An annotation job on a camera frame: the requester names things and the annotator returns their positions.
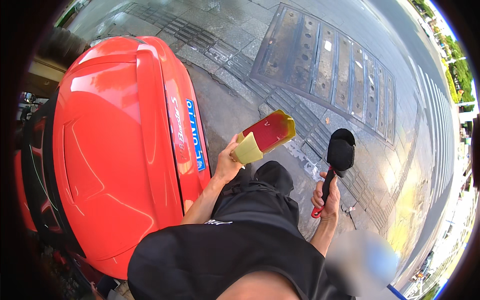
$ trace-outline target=road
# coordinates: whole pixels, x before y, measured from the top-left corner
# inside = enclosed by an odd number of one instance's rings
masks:
[[[432,206],[405,271],[409,265],[415,270],[434,243],[433,237],[438,230],[439,220],[452,188],[456,147],[449,92],[445,85],[438,49],[420,27],[415,14],[410,13],[414,10],[413,7],[408,7],[410,4],[406,0],[403,2],[406,2],[407,6],[396,0],[370,0],[389,20],[409,51],[409,60],[417,81],[420,82],[420,94],[426,104],[432,149],[436,149],[432,175]]]

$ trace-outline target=man's arm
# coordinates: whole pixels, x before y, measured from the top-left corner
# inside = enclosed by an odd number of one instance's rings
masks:
[[[208,221],[212,215],[212,210],[218,195],[220,195],[224,186],[225,184],[220,179],[213,176],[200,197],[198,197],[197,201],[195,201],[187,211],[180,225],[203,224]]]
[[[242,167],[241,163],[233,160],[230,156],[233,150],[238,146],[238,135],[235,134],[227,147],[218,155],[215,175],[212,177],[207,187],[204,189],[197,201],[193,203],[187,211],[182,221],[183,224],[203,224],[212,215],[215,202],[220,195],[223,187],[229,183]]]
[[[321,172],[320,176],[326,177],[326,172]],[[322,187],[324,182],[319,181],[315,190],[313,191],[312,203],[315,207],[320,208],[325,205],[320,212],[320,224],[315,231],[310,244],[312,244],[318,252],[324,257],[327,254],[328,246],[332,241],[335,233],[336,224],[338,222],[338,205],[340,203],[340,191],[336,186],[337,177],[330,182],[330,194],[328,195],[326,203],[322,200]]]

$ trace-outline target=red car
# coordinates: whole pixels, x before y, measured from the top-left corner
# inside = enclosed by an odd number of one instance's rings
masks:
[[[140,240],[178,225],[211,178],[190,77],[151,36],[83,53],[22,143],[15,169],[26,226],[83,271],[119,279]]]

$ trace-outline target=black pants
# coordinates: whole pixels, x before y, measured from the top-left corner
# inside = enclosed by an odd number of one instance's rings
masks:
[[[303,238],[298,231],[298,204],[289,197],[293,190],[290,173],[276,161],[261,166],[253,179],[251,170],[251,165],[246,165],[224,187],[211,218],[266,223]]]

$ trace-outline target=storm drain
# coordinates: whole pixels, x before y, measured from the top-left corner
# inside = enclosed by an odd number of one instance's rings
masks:
[[[281,3],[250,77],[310,99],[393,144],[393,75],[359,43],[312,15]]]

